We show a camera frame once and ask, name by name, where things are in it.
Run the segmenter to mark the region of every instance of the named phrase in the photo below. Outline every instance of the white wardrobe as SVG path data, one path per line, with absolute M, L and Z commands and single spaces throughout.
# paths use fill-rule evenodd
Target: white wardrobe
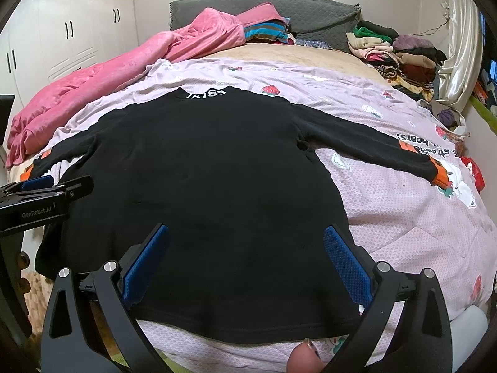
M 16 96 L 11 119 L 52 81 L 137 46 L 133 0 L 22 0 L 0 34 L 0 94 Z

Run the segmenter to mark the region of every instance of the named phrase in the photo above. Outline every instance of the black long-sleeve shirt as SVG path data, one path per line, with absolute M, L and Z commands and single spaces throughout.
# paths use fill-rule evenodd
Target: black long-sleeve shirt
M 334 224 L 352 236 L 310 142 L 441 180 L 430 157 L 368 126 L 233 87 L 179 88 L 109 112 L 35 161 L 32 177 L 82 155 L 61 181 L 94 179 L 70 218 L 46 229 L 36 269 L 96 270 L 161 222 L 171 245 L 134 317 L 231 343 L 349 333 L 359 314 L 323 233 Z

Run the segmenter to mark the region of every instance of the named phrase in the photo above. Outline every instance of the black wire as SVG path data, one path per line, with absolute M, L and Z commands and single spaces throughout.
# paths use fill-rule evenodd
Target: black wire
M 420 34 L 409 34 L 409 36 L 427 36 L 427 35 L 433 35 L 436 33 L 436 31 L 438 31 L 441 27 L 443 27 L 445 24 L 447 24 L 449 22 L 449 19 L 447 19 L 447 21 L 445 21 L 442 25 L 440 25 L 438 28 L 432 28 L 432 29 L 428 29 L 427 31 L 424 31 L 424 32 L 421 32 Z

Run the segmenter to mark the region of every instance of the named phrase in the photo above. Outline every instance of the finger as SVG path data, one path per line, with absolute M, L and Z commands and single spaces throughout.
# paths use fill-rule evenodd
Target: finger
M 297 345 L 286 363 L 286 373 L 320 373 L 325 363 L 319 359 L 314 344 L 308 338 Z

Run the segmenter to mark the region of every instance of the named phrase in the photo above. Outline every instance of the headboard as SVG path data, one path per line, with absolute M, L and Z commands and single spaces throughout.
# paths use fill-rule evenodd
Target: headboard
M 280 15 L 290 18 L 299 39 L 318 40 L 333 49 L 349 51 L 346 33 L 357 24 L 361 7 L 332 0 L 177 0 L 171 2 L 171 30 L 188 25 L 206 7 L 238 15 L 270 1 Z

